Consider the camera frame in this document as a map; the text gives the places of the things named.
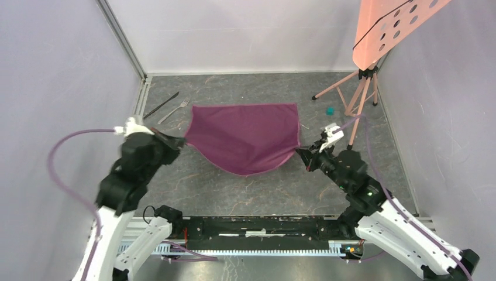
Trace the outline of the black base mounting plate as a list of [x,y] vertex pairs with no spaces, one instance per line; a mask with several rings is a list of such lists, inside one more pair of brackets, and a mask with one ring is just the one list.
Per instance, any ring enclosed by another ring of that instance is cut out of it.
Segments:
[[359,241],[336,216],[322,215],[184,217],[169,239],[190,250],[221,251],[321,250],[330,241]]

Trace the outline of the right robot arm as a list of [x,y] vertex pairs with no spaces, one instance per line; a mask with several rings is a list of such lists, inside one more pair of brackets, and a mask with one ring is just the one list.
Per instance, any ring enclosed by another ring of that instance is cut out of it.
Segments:
[[322,141],[296,149],[307,171],[320,170],[346,194],[350,205],[338,218],[338,232],[346,238],[371,242],[407,266],[422,280],[471,280],[480,257],[438,237],[408,212],[391,192],[367,174],[359,152]]

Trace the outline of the aluminium frame rail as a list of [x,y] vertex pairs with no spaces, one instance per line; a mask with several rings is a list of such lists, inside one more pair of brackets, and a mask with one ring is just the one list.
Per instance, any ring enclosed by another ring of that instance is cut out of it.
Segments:
[[139,160],[136,156],[137,149],[135,148],[137,142],[143,139],[146,133],[150,132],[149,129],[142,125],[143,93],[146,89],[147,74],[125,35],[110,2],[97,1],[97,4],[141,83],[140,96],[133,109],[133,113],[136,115],[128,118],[124,126],[115,128],[115,134],[122,135],[125,140],[120,148],[121,157],[114,162],[109,175],[101,181],[100,191],[96,200],[98,206],[108,207],[115,211],[116,216],[120,216],[123,213],[137,209],[140,199],[147,190],[141,176],[143,166],[139,165]]

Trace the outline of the black knife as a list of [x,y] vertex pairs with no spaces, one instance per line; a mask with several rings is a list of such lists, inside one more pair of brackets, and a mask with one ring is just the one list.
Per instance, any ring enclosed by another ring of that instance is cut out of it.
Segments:
[[166,105],[166,103],[170,102],[171,100],[175,99],[178,95],[179,95],[179,91],[176,92],[175,94],[173,94],[172,96],[170,96],[167,100],[163,101],[161,104],[159,104],[158,106],[156,106],[155,108],[153,108],[150,112],[148,112],[147,114],[145,114],[143,116],[143,119],[146,119],[148,117],[150,117],[152,114],[154,114],[156,111],[158,111],[161,107],[163,107],[164,105]]

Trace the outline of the silver fork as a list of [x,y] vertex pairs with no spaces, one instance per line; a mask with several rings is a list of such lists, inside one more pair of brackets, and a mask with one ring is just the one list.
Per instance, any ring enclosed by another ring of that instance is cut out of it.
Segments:
[[170,116],[172,116],[172,114],[174,114],[176,111],[178,111],[181,108],[185,108],[189,104],[190,100],[191,100],[191,97],[186,98],[179,106],[177,106],[176,108],[174,108],[173,110],[171,110],[171,112],[169,112],[167,115],[163,116],[157,122],[157,124],[158,125],[162,124],[166,119],[168,119]]

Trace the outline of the pink music stand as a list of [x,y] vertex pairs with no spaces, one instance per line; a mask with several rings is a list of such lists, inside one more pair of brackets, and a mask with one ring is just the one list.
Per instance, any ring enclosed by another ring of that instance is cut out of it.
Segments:
[[[370,98],[378,105],[378,62],[400,41],[444,8],[450,0],[365,0],[360,3],[352,59],[357,70],[312,96],[317,100],[336,90],[345,106],[345,115],[362,114]],[[340,85],[357,77],[359,85],[347,102]]]

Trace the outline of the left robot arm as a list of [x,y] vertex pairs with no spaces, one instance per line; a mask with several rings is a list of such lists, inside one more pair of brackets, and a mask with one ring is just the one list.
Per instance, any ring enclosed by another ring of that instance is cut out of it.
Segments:
[[186,140],[155,128],[117,126],[112,133],[123,135],[120,158],[100,182],[95,200],[98,219],[95,237],[86,248],[74,280],[133,280],[155,248],[167,237],[178,238],[184,223],[176,217],[155,217],[122,253],[125,231],[147,193],[147,185],[158,169],[179,157]]

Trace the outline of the teal cube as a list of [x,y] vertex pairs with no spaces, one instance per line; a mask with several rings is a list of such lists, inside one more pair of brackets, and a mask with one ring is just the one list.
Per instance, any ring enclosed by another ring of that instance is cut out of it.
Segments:
[[328,108],[326,109],[326,115],[331,116],[331,115],[333,115],[333,114],[334,114],[334,112],[335,112],[335,110],[334,110],[334,108],[333,108],[333,107],[328,107]]

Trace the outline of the purple cloth napkin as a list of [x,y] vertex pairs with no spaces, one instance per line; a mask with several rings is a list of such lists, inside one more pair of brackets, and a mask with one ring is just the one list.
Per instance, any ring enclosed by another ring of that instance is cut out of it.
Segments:
[[295,103],[194,105],[189,146],[228,173],[252,176],[278,169],[301,146]]

